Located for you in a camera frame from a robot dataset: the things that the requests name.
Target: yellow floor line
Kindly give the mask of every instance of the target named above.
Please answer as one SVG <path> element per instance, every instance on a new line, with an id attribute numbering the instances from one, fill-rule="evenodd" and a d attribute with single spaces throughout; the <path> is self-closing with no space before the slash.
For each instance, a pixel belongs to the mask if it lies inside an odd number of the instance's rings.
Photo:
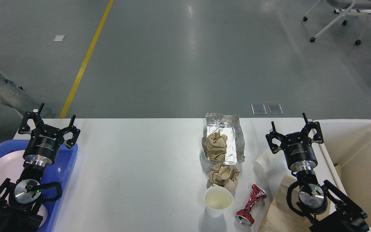
<path id="1" fill-rule="evenodd" d="M 107 8 L 104 12 L 103 17 L 101 18 L 100 24 L 98 25 L 97 31 L 95 32 L 94 38 L 91 41 L 90 48 L 88 48 L 87 54 L 85 55 L 84 61 L 82 62 L 81 68 L 78 71 L 78 75 L 75 78 L 74 84 L 72 85 L 71 91 L 68 94 L 67 100 L 65 101 L 64 107 L 62 107 L 61 113 L 59 115 L 60 118 L 65 118 L 67 115 L 68 109 L 71 105 L 72 99 L 74 98 L 75 92 L 77 91 L 78 85 L 80 84 L 82 75 L 84 74 L 85 68 L 87 67 L 88 61 L 90 60 L 91 53 L 94 50 L 95 44 L 97 43 L 97 39 L 101 33 L 103 28 L 104 22 L 107 19 L 107 15 L 109 13 L 109 9 L 111 8 L 112 2 L 114 0 L 109 0 Z"/>

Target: gray floor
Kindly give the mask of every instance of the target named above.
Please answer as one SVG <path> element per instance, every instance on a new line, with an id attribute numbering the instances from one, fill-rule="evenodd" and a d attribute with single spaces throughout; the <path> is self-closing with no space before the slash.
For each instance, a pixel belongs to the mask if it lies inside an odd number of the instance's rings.
<path id="1" fill-rule="evenodd" d="M 60 112 L 107 6 L 98 1 L 0 1 L 0 69 Z M 80 118 L 257 117 L 371 119 L 371 22 L 337 22 L 312 0 L 118 0 L 68 111 Z M 65 34 L 63 42 L 53 42 Z M 0 140 L 20 122 L 0 104 Z"/>

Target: white plate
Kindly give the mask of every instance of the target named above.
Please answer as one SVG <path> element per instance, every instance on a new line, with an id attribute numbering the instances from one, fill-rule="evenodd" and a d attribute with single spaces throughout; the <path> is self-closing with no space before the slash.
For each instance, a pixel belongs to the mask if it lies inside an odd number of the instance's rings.
<path id="1" fill-rule="evenodd" d="M 22 170 L 24 169 L 22 166 L 24 164 L 24 159 L 22 158 L 24 151 L 25 150 L 14 151 L 0 158 L 0 186 L 6 178 L 11 179 L 11 182 L 15 183 L 20 177 Z M 47 208 L 41 205 L 38 215 L 43 217 L 43 221 L 40 225 L 41 227 L 45 220 L 47 220 Z"/>

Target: crumpled brown paper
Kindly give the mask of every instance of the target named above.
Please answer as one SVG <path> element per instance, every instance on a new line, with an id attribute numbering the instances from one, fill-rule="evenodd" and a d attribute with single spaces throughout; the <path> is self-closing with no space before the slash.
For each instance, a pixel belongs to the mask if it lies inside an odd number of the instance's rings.
<path id="1" fill-rule="evenodd" d="M 289 186 L 296 181 L 290 176 L 284 176 L 281 181 L 277 194 L 274 197 L 267 214 L 264 216 L 259 232 L 310 232 L 312 225 L 306 217 L 300 217 L 290 210 L 287 205 L 286 196 Z M 292 192 L 292 203 L 295 206 L 299 201 L 299 191 L 295 188 Z M 318 215 L 318 219 L 328 216 L 330 212 L 330 202 L 324 214 Z"/>
<path id="2" fill-rule="evenodd" d="M 212 161 L 225 162 L 227 153 L 227 135 L 220 135 L 220 131 L 214 132 L 207 138 L 206 154 Z"/>
<path id="3" fill-rule="evenodd" d="M 212 184 L 222 186 L 228 191 L 234 191 L 237 187 L 237 176 L 240 171 L 234 166 L 216 164 L 212 166 L 209 179 Z"/>

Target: white paper cup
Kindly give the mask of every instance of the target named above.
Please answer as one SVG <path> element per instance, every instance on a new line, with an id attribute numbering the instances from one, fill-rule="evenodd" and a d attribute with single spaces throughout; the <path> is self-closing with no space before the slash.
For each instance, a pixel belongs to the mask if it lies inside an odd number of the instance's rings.
<path id="1" fill-rule="evenodd" d="M 254 162 L 256 167 L 262 174 L 268 173 L 272 169 L 285 162 L 286 158 L 282 152 L 273 154 L 270 149 L 266 149 Z"/>
<path id="2" fill-rule="evenodd" d="M 224 210 L 230 207 L 233 202 L 233 195 L 227 189 L 218 185 L 211 186 L 204 194 L 206 212 L 212 218 L 219 217 L 223 214 Z"/>

